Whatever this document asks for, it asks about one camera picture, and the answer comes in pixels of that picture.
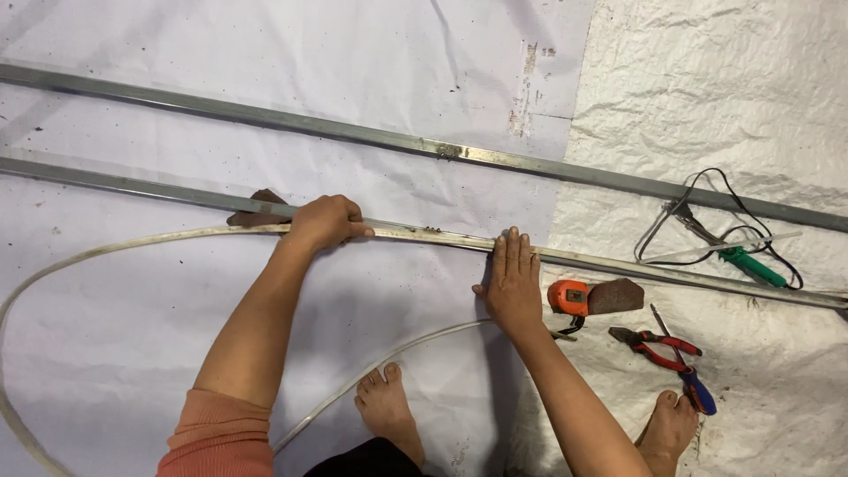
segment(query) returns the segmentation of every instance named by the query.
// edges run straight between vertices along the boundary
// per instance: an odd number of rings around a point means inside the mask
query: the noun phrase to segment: crumpled white plastic sheet
[[[848,214],[846,19],[848,5],[838,0],[599,0],[566,161],[678,183],[716,166],[740,195]],[[714,173],[711,183],[726,190]],[[714,233],[741,223],[727,212],[693,211]],[[660,212],[657,199],[563,185],[550,246],[632,260],[636,241]],[[844,294],[848,236],[764,222],[775,233],[804,233],[774,247],[803,274],[805,289]],[[702,246],[671,220],[645,257]],[[789,276],[776,261],[757,259]],[[747,279],[716,257],[687,269]],[[549,267],[544,282],[563,276],[610,278]],[[678,475],[845,474],[842,318],[665,285],[646,287],[645,299],[658,305],[672,334],[704,350],[688,363],[718,407],[702,419]],[[562,347],[635,438],[659,392],[679,392],[681,384],[615,341],[610,326],[659,332],[648,310],[590,317],[579,341]],[[539,409],[526,388],[509,467],[514,475],[567,474]]]
[[[586,2],[10,0],[0,58],[558,160]],[[558,183],[143,107],[0,86],[0,154],[299,205],[346,194],[366,216],[542,242]],[[0,176],[0,293],[100,244],[228,214]],[[201,361],[274,237],[98,257],[24,293],[3,332],[12,403],[78,475],[151,475]],[[477,252],[388,242],[319,258],[304,284],[271,440],[386,350],[483,316]],[[436,475],[500,474],[520,371],[491,325],[399,357]],[[276,460],[300,475],[367,438],[352,396]],[[6,475],[43,475],[5,426]]]

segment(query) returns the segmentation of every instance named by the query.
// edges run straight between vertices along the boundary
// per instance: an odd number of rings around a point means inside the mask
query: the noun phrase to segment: black power cord
[[[645,235],[645,239],[642,242],[642,246],[639,248],[639,252],[637,252],[637,254],[636,254],[636,258],[638,260],[640,260],[640,261],[642,260],[642,254],[644,253],[644,250],[646,248],[648,248],[648,244],[650,244],[650,241],[654,239],[654,237],[656,236],[656,233],[659,232],[660,227],[662,227],[662,224],[666,223],[666,220],[668,220],[668,217],[674,215],[674,212],[678,211],[682,207],[688,208],[688,206],[686,205],[686,199],[692,194],[692,191],[695,190],[695,183],[698,182],[698,179],[700,179],[701,176],[703,176],[705,173],[707,173],[709,171],[716,171],[716,172],[718,172],[719,174],[722,175],[722,179],[724,180],[724,185],[726,185],[728,187],[728,191],[730,191],[730,197],[733,198],[736,205],[738,205],[739,208],[742,211],[744,211],[746,214],[748,214],[748,216],[750,216],[750,218],[754,219],[756,221],[756,223],[760,224],[762,226],[762,228],[766,230],[766,233],[763,234],[756,227],[752,227],[750,225],[739,225],[737,227],[730,228],[727,232],[725,232],[721,236],[719,236],[719,238],[721,240],[724,240],[728,235],[730,235],[731,233],[736,232],[737,230],[740,230],[742,228],[747,228],[747,229],[754,231],[754,233],[759,235],[760,238],[764,238],[764,237],[768,237],[770,235],[773,235],[772,231],[769,230],[768,227],[766,227],[766,224],[762,223],[762,221],[760,221],[760,219],[756,218],[756,216],[754,216],[754,214],[751,214],[750,210],[748,210],[748,208],[745,207],[745,204],[743,204],[742,200],[739,198],[739,196],[736,195],[736,193],[734,192],[734,189],[732,187],[730,187],[730,182],[728,181],[728,177],[724,174],[724,171],[722,171],[721,169],[719,169],[717,167],[710,167],[710,168],[707,168],[707,169],[705,169],[701,172],[698,172],[698,175],[695,176],[695,179],[693,179],[692,184],[686,190],[686,194],[684,194],[683,197],[681,197],[673,205],[670,204],[668,207],[666,207],[666,214]],[[715,250],[710,251],[706,255],[702,256],[701,258],[699,258],[698,260],[695,260],[695,261],[652,261],[650,263],[652,265],[694,265],[695,263],[701,263],[702,261],[710,258],[710,256],[712,256],[712,254],[714,252],[715,252]],[[746,250],[746,252],[748,253],[748,255],[766,252],[767,255],[770,255],[775,260],[783,263],[786,266],[786,268],[788,268],[789,271],[792,273],[792,280],[785,285],[785,288],[787,288],[787,289],[802,289],[802,288],[804,288],[804,278],[801,277],[801,274],[798,273],[798,270],[796,270],[795,267],[793,267],[791,263],[789,263],[786,259],[784,259],[782,256],[780,256],[780,254],[778,254],[777,251],[775,251],[775,249],[772,247],[771,241],[766,242],[762,247],[759,247],[759,248],[756,248],[756,249],[753,249],[753,250]],[[797,287],[791,285],[791,283],[794,283],[796,279],[798,280],[798,286]]]

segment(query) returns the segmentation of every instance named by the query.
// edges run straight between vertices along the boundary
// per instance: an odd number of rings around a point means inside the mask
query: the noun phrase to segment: orange tape measure
[[[589,286],[577,280],[560,280],[548,287],[548,303],[556,313],[589,315]]]

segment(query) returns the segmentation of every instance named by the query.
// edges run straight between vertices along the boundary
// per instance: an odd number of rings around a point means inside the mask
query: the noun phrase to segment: red pliers
[[[664,335],[660,336],[657,334],[653,334],[650,331],[635,332],[627,328],[613,327],[610,328],[610,334],[616,340],[619,340],[622,343],[630,346],[630,349],[633,350],[634,353],[642,354],[655,365],[671,369],[672,371],[677,371],[678,373],[687,371],[689,366],[686,366],[685,364],[682,364],[680,362],[666,359],[656,354],[645,343],[669,345],[672,348],[677,348],[678,350],[690,355],[701,356],[704,354],[703,351],[701,351],[697,346],[689,342],[683,341],[680,338],[673,338],[671,336]]]

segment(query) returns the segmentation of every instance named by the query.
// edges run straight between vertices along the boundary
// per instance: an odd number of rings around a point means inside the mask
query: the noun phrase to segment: metal bar
[[[172,186],[158,182],[139,181],[127,177],[110,176],[98,172],[81,171],[62,166],[49,166],[39,164],[27,160],[16,160],[6,157],[0,157],[0,173],[9,174],[19,177],[29,177],[32,179],[44,180],[49,182],[57,182],[78,186],[83,188],[94,188],[98,190],[106,190],[110,192],[118,192],[123,194],[131,194],[152,199],[164,199],[181,204],[200,205],[203,207],[211,207],[221,210],[245,210],[248,212],[265,212],[271,214],[279,214],[283,216],[291,216],[298,209],[293,205],[273,204],[261,200],[245,199],[235,195],[219,194],[192,188],[184,188]],[[374,219],[365,219],[367,222],[379,227],[401,228],[411,232],[421,230],[423,227],[408,226],[394,222],[384,222]],[[470,237],[453,233],[452,235],[460,235],[462,237]],[[488,251],[479,247],[466,247],[473,250]],[[811,293],[805,291],[791,291],[783,289],[775,289],[770,286],[763,286],[757,283],[743,282],[740,280],[732,280],[726,278],[710,277],[699,273],[684,272],[679,270],[668,270],[661,267],[651,267],[647,265],[637,265],[628,262],[619,262],[622,267],[611,267],[600,265],[597,263],[588,263],[586,261],[572,260],[561,258],[552,255],[542,255],[542,261],[561,265],[564,267],[580,268],[583,270],[593,270],[596,272],[611,273],[619,276],[643,278],[653,281],[665,283],[675,283],[686,286],[696,286],[706,289],[717,289],[728,291],[742,295],[757,296],[763,298],[771,298],[775,300],[788,301],[791,303],[799,303],[802,305],[821,306],[834,309],[848,309],[848,300],[839,296],[824,295],[819,293]],[[665,273],[666,276],[658,276],[658,273]],[[717,285],[706,285],[704,283],[720,283]]]
[[[21,66],[0,65],[0,81],[60,93],[80,94],[94,98],[121,101],[123,103],[140,104],[156,109],[176,111],[222,121],[233,121],[251,126],[300,132],[311,136],[366,144],[409,154],[457,160],[459,162],[496,167],[508,171],[532,174],[534,176],[550,177],[561,181],[611,188],[632,194],[648,195],[665,200],[679,199],[687,189],[680,184],[629,176],[618,172],[602,171],[591,167],[563,164],[552,160],[541,160],[518,154],[507,154],[461,144],[445,143],[425,137],[355,126],[338,121],[322,120],[304,115],[293,115],[273,109],[256,108],[244,104],[200,98],[187,94],[170,93],[146,87],[135,87],[82,76],[52,73]],[[848,233],[848,217],[827,214],[817,210],[801,209],[800,207],[792,207],[765,200],[742,198],[742,201],[757,216]],[[739,211],[739,207],[729,195],[701,188],[696,188],[692,191],[688,202],[716,209]]]

